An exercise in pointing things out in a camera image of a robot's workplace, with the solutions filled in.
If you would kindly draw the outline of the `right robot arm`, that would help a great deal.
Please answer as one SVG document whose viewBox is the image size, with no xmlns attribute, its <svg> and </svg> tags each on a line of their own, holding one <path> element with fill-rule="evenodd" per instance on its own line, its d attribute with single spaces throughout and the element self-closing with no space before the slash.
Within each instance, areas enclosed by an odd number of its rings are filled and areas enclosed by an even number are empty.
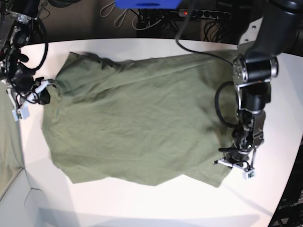
<svg viewBox="0 0 303 227">
<path fill-rule="evenodd" d="M 49 48 L 46 28 L 39 15 L 47 2 L 39 0 L 2 0 L 0 2 L 0 81 L 5 85 L 15 110 L 26 104 L 50 103 L 47 86 L 51 80 L 34 75 L 44 64 Z M 44 44 L 40 63 L 30 68 L 21 49 L 37 33 Z"/>
</svg>

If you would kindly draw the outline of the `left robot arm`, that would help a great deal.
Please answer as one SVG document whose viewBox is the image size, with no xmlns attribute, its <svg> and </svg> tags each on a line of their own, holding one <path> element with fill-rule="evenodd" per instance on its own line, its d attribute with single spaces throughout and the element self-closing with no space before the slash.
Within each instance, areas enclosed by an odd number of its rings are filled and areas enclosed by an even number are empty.
<svg viewBox="0 0 303 227">
<path fill-rule="evenodd" d="M 215 93 L 216 114 L 233 129 L 232 145 L 220 148 L 223 157 L 216 160 L 231 169 L 239 169 L 246 178 L 254 175 L 257 148 L 264 142 L 265 106 L 271 101 L 271 80 L 279 74 L 278 55 L 285 51 L 303 18 L 300 0 L 269 0 L 260 19 L 251 21 L 238 42 L 238 56 L 231 62 L 232 80 Z M 233 86 L 237 103 L 237 123 L 227 122 L 220 111 L 219 95 Z"/>
</svg>

